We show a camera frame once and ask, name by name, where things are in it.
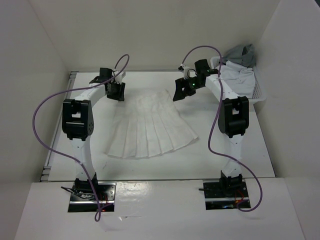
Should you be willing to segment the white pleated skirt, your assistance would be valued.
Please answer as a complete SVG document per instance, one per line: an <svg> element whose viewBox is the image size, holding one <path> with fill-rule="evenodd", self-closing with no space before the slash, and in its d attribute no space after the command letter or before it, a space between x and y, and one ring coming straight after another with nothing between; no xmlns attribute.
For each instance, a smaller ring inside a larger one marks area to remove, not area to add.
<svg viewBox="0 0 320 240"><path fill-rule="evenodd" d="M117 104L105 154L146 159L177 151L197 139L168 90L135 91Z"/></svg>

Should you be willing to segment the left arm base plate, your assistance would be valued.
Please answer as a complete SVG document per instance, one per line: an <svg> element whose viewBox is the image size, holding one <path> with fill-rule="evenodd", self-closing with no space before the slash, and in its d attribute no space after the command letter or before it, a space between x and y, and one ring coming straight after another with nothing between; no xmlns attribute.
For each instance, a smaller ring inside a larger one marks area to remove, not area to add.
<svg viewBox="0 0 320 240"><path fill-rule="evenodd" d="M115 182L98 182L98 203L90 186L85 189L77 189L75 185L61 188L70 193L69 213L93 213L98 210L98 206L102 208L102 212L114 212L116 186Z"/></svg>

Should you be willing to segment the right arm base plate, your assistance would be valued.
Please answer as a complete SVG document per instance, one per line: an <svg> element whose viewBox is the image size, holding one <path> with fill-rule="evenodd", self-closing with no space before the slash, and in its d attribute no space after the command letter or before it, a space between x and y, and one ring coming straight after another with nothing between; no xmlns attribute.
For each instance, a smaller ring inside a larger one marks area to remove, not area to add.
<svg viewBox="0 0 320 240"><path fill-rule="evenodd" d="M250 199L246 182L230 193L223 193L220 183L215 181L204 181L203 186L198 189L204 194L206 210L236 209L237 204L241 209L250 209Z"/></svg>

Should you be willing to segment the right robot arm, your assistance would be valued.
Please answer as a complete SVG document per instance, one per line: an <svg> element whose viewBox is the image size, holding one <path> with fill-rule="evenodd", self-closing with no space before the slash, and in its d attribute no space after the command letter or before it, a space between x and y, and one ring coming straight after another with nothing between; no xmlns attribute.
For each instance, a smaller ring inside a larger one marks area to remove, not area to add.
<svg viewBox="0 0 320 240"><path fill-rule="evenodd" d="M226 156L228 161L220 172L219 184L204 191L213 190L222 197L230 198L241 190L243 183L240 160L242 140L249 127L249 100L239 96L222 80L220 69L211 69L208 61L201 59L195 62L195 76L191 77L190 68L181 64L178 70L183 72L183 77L175 81L173 101L192 96L197 89L204 87L219 100L218 117L214 122L225 140L225 153L220 155Z"/></svg>

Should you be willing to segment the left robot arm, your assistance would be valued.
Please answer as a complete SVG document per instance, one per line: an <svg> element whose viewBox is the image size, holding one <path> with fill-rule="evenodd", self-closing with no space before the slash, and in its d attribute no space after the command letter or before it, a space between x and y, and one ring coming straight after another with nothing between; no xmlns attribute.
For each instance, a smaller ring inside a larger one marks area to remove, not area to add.
<svg viewBox="0 0 320 240"><path fill-rule="evenodd" d="M124 71L101 68L99 75L89 82L85 89L75 98L66 98L62 104L62 131L73 148L74 157L80 161L76 167L76 178L69 190L82 199L93 200L100 193L97 174L91 155L91 135L95 123L93 106L103 97L116 101L124 101Z"/></svg>

